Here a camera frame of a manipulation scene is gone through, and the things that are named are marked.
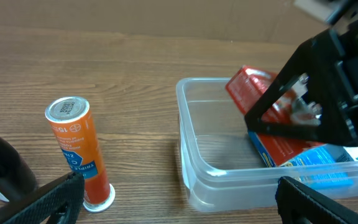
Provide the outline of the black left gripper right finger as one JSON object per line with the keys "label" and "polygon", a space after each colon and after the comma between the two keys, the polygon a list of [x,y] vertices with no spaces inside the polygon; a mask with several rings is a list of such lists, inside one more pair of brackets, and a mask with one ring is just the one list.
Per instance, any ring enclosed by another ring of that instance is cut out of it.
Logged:
{"label": "black left gripper right finger", "polygon": [[289,176],[279,178],[275,200],[283,224],[358,224],[358,213]]}

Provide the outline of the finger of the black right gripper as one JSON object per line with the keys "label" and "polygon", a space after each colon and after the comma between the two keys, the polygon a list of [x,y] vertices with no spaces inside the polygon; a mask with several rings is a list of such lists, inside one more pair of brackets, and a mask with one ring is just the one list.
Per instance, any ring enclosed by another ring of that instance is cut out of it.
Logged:
{"label": "finger of the black right gripper", "polygon": [[[351,113],[358,108],[358,94],[342,66],[346,51],[338,35],[326,30],[303,42],[265,93],[246,113],[248,130],[305,141],[358,147],[358,129]],[[281,124],[262,120],[262,115],[286,93],[303,74],[311,101],[321,105],[320,124]]]}

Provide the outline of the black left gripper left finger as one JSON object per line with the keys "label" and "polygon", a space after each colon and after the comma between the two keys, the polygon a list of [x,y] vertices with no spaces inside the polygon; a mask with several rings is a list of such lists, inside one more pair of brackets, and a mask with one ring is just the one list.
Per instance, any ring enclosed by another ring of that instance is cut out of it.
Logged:
{"label": "black left gripper left finger", "polygon": [[85,179],[69,172],[42,186],[20,201],[0,208],[0,223],[74,224],[84,201]]}

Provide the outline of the blue VapoDrops box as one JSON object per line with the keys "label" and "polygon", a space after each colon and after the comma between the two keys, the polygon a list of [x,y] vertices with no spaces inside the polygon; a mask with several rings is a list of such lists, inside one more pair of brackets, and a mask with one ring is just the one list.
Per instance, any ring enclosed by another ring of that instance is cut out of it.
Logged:
{"label": "blue VapoDrops box", "polygon": [[[335,164],[343,148],[319,143],[286,140],[275,136],[258,135],[249,131],[248,136],[267,167],[295,167]],[[345,172],[301,175],[295,179],[312,189],[334,189],[351,186],[354,182]]]}

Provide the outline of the orange vitamin tube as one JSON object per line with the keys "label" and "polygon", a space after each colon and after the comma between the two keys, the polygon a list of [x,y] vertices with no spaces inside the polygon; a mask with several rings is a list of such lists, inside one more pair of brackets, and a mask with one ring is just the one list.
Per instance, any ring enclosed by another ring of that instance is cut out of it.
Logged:
{"label": "orange vitamin tube", "polygon": [[70,169],[83,174],[83,205],[91,213],[107,210],[115,199],[87,99],[66,96],[45,109],[45,117]]}

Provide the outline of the red Panadol box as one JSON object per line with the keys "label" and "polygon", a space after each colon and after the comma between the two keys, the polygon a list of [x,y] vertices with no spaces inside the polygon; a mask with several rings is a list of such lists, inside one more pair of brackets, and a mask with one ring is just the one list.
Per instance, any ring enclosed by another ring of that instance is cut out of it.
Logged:
{"label": "red Panadol box", "polygon": [[[277,75],[272,72],[243,66],[226,84],[226,91],[234,100],[242,114],[246,114],[263,95]],[[262,115],[263,121],[283,124],[295,124],[291,120],[291,104],[298,98],[294,90],[287,91],[273,106]]]}

